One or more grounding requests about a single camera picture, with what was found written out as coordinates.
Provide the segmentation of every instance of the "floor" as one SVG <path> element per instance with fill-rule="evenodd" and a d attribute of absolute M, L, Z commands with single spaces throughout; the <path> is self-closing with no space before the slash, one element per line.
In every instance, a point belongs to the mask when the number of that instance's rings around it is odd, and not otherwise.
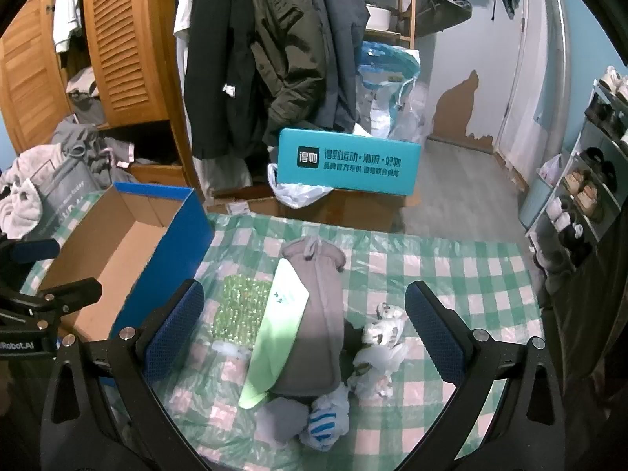
<path fill-rule="evenodd" d="M 518 218 L 520 193 L 492 155 L 427 140 L 418 182 L 420 204 L 401 211 L 400 224 L 407 234 L 515 242 L 535 293 L 543 294 L 544 278 Z"/>

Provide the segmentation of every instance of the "teal box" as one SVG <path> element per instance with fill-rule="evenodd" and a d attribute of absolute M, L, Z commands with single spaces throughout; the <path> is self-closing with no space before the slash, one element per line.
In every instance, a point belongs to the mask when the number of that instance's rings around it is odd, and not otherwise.
<path fill-rule="evenodd" d="M 417 143 L 285 128 L 277 182 L 411 195 L 420 153 Z"/>

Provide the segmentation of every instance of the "black square logo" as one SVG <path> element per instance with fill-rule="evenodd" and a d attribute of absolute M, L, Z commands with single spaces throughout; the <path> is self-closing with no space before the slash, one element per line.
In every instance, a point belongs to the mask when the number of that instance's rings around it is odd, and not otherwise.
<path fill-rule="evenodd" d="M 320 149 L 316 147 L 298 147 L 296 151 L 296 165 L 299 168 L 318 168 Z"/>

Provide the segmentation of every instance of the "light blue trash bin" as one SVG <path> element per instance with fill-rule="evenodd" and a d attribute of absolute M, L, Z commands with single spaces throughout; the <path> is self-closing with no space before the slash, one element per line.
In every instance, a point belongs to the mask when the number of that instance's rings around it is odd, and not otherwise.
<path fill-rule="evenodd" d="M 533 221 L 550 197 L 551 190 L 552 186 L 542 179 L 537 169 L 535 180 L 532 182 L 526 200 L 519 211 L 519 221 L 525 228 L 532 226 Z"/>

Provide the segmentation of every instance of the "louvered door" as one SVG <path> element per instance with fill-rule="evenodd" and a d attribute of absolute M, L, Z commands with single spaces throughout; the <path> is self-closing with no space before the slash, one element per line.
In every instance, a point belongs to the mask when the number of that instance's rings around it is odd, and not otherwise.
<path fill-rule="evenodd" d="M 167 120 L 149 0 L 84 0 L 87 42 L 110 126 Z"/>
<path fill-rule="evenodd" d="M 0 39 L 0 111 L 16 152 L 71 114 L 52 40 L 55 0 L 28 0 Z"/>

